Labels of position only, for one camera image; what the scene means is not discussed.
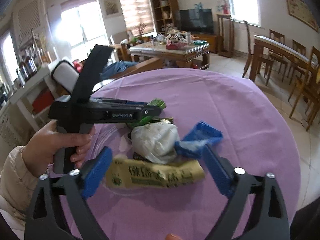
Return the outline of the person right hand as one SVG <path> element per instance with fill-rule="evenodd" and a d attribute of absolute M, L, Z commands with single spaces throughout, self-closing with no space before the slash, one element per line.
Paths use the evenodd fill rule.
<path fill-rule="evenodd" d="M 173 233 L 169 233 L 166 235 L 165 240 L 182 240 L 182 239 L 178 235 L 175 235 Z"/>

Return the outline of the person left hand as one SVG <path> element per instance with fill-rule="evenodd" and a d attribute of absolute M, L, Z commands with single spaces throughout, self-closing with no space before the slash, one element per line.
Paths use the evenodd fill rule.
<path fill-rule="evenodd" d="M 80 168 L 90 149 L 95 127 L 87 134 L 59 133 L 56 131 L 56 121 L 52 120 L 37 131 L 22 151 L 22 158 L 29 172 L 39 177 L 44 174 L 48 165 L 53 163 L 54 154 L 61 148 L 74 147 L 70 157 L 76 167 Z"/>

